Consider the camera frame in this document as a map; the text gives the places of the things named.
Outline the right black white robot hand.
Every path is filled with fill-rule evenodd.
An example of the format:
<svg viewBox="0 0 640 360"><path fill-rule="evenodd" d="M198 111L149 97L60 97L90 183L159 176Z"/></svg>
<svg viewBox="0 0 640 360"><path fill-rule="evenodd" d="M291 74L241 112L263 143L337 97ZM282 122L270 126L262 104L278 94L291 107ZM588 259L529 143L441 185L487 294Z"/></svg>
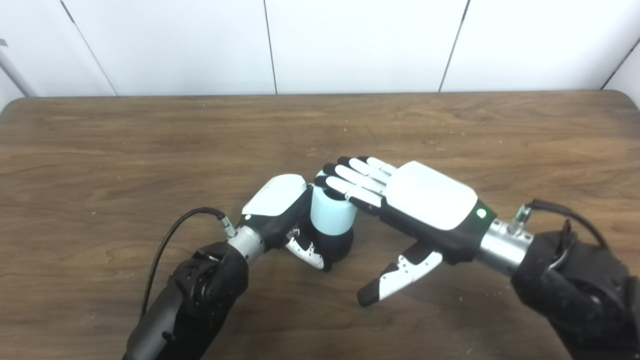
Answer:
<svg viewBox="0 0 640 360"><path fill-rule="evenodd" d="M415 240L358 291L364 308L444 262L473 262L497 217L471 187L417 161L396 167L370 156L341 157L325 164L314 183Z"/></svg>

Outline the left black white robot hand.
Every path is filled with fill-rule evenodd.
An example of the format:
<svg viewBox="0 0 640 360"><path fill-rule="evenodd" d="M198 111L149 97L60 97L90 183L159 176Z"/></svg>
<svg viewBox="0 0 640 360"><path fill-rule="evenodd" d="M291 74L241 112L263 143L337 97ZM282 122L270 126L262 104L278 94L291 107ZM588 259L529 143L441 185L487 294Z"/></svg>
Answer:
<svg viewBox="0 0 640 360"><path fill-rule="evenodd" d="M229 244L248 267L272 249L287 249L313 268L331 271L332 264L302 230L310 219L312 197L313 186L299 174L270 178L242 208Z"/></svg>

